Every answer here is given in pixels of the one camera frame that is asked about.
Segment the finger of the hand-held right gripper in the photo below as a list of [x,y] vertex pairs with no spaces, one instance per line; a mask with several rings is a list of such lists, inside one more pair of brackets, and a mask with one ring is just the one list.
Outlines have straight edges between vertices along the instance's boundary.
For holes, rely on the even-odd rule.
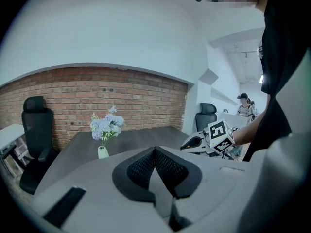
[[201,154],[206,152],[208,144],[205,139],[190,139],[186,141],[180,150],[188,153]]
[[186,142],[190,141],[193,138],[199,137],[200,139],[204,139],[205,135],[203,133],[203,131],[198,131],[198,132],[194,132],[193,134],[191,134],[187,139]]

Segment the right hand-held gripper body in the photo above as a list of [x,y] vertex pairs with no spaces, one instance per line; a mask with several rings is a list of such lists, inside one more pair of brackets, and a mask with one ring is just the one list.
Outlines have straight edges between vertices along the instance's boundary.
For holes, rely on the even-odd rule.
[[203,129],[203,133],[209,142],[209,147],[217,154],[222,153],[235,143],[233,132],[224,119],[210,123]]

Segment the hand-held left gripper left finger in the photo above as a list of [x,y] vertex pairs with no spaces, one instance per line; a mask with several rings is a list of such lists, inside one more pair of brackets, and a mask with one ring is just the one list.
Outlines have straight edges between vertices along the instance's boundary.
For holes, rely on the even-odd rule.
[[44,216],[72,187],[85,194],[63,223],[68,233],[168,233],[170,227],[152,203],[131,201],[113,184],[113,169],[141,150],[131,150],[76,168],[34,196],[33,209]]

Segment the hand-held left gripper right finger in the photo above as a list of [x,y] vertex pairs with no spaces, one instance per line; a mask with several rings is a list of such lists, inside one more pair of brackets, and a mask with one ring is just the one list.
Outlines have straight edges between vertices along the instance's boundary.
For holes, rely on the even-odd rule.
[[190,223],[197,223],[216,208],[231,192],[245,172],[245,163],[218,157],[195,155],[163,147],[174,155],[198,166],[202,179],[190,197],[178,199],[178,215]]

